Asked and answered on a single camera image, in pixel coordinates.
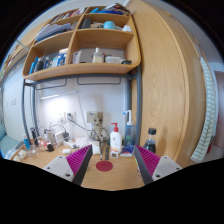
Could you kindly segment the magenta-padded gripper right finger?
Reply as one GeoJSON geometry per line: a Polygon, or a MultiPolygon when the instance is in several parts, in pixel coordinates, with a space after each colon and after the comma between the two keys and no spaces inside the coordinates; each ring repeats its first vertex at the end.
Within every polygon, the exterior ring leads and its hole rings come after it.
{"type": "Polygon", "coordinates": [[[138,145],[134,147],[134,156],[145,185],[182,169],[170,157],[160,157],[138,145]]]}

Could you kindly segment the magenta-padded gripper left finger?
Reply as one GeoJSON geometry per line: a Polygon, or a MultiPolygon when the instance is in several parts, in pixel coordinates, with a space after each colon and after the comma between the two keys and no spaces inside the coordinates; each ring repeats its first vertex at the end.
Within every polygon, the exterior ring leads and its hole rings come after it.
{"type": "Polygon", "coordinates": [[[44,170],[76,185],[81,185],[91,157],[92,146],[88,145],[68,156],[57,156],[44,167],[44,170]]]}

